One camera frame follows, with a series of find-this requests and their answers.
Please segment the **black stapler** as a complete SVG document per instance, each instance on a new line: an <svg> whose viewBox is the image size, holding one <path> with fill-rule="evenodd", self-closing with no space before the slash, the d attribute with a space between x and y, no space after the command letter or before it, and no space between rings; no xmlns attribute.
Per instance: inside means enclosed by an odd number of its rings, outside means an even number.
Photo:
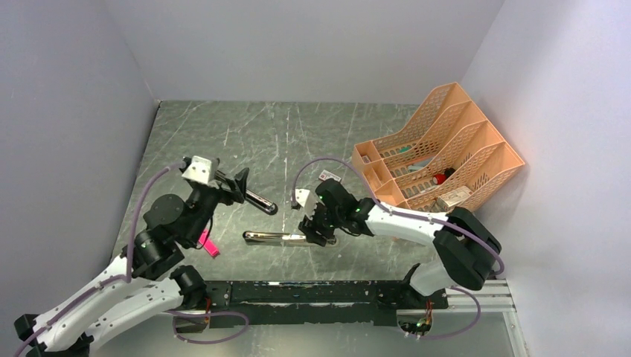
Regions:
<svg viewBox="0 0 631 357"><path fill-rule="evenodd" d="M229 178L224 172L218 170L215 179L220 182L226 190L229 190L234 197L234 177ZM265 214L270 216L275 215L278 212L278 206L276 203L267 198L264 198L260 194L255 193L248 188L245 202L248 202L249 204L253 205L257 209L263 211Z"/></svg>

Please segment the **beige stapler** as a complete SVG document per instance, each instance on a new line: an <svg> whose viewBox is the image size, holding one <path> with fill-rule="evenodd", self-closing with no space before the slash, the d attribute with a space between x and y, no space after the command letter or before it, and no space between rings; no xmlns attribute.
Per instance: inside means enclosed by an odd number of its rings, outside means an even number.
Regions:
<svg viewBox="0 0 631 357"><path fill-rule="evenodd" d="M244 231L243 239L247 245L318 246L315 242L308 242L307 238L300 234Z"/></svg>

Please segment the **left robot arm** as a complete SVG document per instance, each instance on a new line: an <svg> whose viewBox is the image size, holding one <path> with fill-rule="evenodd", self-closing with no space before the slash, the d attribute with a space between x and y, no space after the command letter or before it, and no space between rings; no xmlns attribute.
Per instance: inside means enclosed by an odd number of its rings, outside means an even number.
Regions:
<svg viewBox="0 0 631 357"><path fill-rule="evenodd" d="M15 320L18 355L87 356L122 332L163 312L196 309L208 302L207 286L195 267L183 263L219 205L243 203L249 170L219 177L200 163L176 163L189 184L186 199L164 194L146 212L145 229L132 228L123 251L70 298L39 315Z"/></svg>

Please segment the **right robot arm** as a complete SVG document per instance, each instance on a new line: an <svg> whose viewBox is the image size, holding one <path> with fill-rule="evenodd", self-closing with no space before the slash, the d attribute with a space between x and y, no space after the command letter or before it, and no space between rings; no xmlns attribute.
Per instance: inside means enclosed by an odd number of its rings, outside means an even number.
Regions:
<svg viewBox="0 0 631 357"><path fill-rule="evenodd" d="M312 245L333 243L340 230L355 237L404 239L432 249L436 256L414 268L401 289L403 302L411 308L452 286L479 291L494 266L503 266L499 241L463 207L448 213L399 208L375 196L358 199L334 179L321 182L315 190L294 189L292 207L303 209L298 229Z"/></svg>

